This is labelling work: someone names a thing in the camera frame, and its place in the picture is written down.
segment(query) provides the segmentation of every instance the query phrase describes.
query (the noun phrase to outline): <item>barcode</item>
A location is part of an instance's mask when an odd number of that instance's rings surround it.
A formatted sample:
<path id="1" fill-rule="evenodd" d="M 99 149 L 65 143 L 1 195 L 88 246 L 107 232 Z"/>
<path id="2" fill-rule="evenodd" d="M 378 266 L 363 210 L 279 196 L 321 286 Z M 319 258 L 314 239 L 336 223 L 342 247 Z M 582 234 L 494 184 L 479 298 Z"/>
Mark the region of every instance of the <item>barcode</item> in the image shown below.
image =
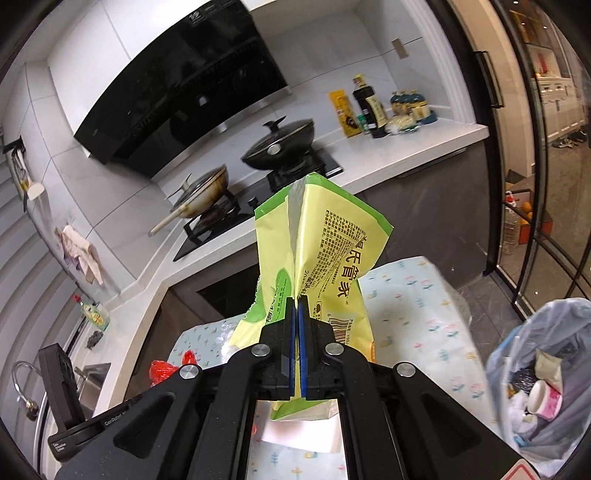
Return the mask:
<path id="1" fill-rule="evenodd" d="M 339 343 L 347 343 L 347 332 L 351 329 L 353 320 L 340 320 L 337 318 L 329 319 L 330 326 L 335 333 L 335 340 Z"/>

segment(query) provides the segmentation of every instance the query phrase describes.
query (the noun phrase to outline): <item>range hood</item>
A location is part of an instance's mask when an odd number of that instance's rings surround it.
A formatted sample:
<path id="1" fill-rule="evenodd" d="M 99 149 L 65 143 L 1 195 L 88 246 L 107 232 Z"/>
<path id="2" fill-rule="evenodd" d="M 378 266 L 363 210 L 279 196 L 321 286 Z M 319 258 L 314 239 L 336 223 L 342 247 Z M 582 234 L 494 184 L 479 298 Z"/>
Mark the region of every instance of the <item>range hood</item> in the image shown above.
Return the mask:
<path id="1" fill-rule="evenodd" d="M 153 177 L 195 142 L 287 91 L 242 2 L 213 0 L 140 52 L 74 137 L 101 162 Z"/>

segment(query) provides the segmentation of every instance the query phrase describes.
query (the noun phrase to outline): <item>yellow-green plastic bag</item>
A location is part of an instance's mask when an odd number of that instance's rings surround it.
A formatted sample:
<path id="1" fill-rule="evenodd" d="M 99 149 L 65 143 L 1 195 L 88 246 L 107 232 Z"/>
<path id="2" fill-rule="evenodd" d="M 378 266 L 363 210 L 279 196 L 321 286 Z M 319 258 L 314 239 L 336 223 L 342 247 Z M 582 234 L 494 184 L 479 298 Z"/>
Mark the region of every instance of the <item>yellow-green plastic bag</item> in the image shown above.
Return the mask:
<path id="1" fill-rule="evenodd" d="M 288 297 L 306 295 L 310 314 L 330 323 L 338 342 L 373 361 L 374 337 L 358 278 L 375 265 L 392 232 L 384 216 L 311 173 L 257 208 L 255 229 L 261 277 L 255 303 L 230 345 L 257 343 L 265 324 L 285 318 Z M 299 367 L 295 370 L 295 397 L 275 402 L 272 418 L 320 420 L 336 414 L 334 401 L 300 397 Z"/>

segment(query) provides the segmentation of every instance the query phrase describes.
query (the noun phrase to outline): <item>trash bin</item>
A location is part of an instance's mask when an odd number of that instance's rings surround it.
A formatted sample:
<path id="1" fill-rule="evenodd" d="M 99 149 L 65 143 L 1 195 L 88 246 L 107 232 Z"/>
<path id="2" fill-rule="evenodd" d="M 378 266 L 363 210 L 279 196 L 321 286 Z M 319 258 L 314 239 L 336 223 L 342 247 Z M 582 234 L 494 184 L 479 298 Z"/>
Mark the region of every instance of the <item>trash bin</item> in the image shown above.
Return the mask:
<path id="1" fill-rule="evenodd" d="M 508 384 L 513 373 L 535 364 L 540 349 L 562 359 L 563 403 L 554 420 L 538 418 L 524 440 L 509 420 Z M 588 478 L 591 463 L 591 302 L 547 303 L 514 329 L 486 363 L 486 375 L 504 441 L 546 478 Z"/>

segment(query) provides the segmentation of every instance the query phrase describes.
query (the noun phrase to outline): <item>frying pan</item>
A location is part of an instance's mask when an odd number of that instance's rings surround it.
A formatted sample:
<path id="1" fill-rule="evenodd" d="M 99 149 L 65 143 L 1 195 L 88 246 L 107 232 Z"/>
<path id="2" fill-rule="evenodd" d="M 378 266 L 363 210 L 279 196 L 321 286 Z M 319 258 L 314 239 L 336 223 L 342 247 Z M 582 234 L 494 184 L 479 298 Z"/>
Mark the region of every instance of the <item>frying pan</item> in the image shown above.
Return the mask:
<path id="1" fill-rule="evenodd" d="M 278 170 L 297 162 L 310 149 L 314 141 L 314 121 L 309 118 L 280 127 L 283 120 L 284 116 L 265 124 L 271 132 L 242 156 L 246 165 L 257 170 Z"/>
<path id="2" fill-rule="evenodd" d="M 170 215 L 152 228 L 148 236 L 156 235 L 175 218 L 198 217 L 216 203 L 228 189 L 228 168 L 225 165 L 208 171 L 191 185 L 189 185 L 190 176 L 189 174 L 176 192 L 168 196 L 170 198 L 179 190 L 183 191 L 181 198 L 171 208 Z"/>

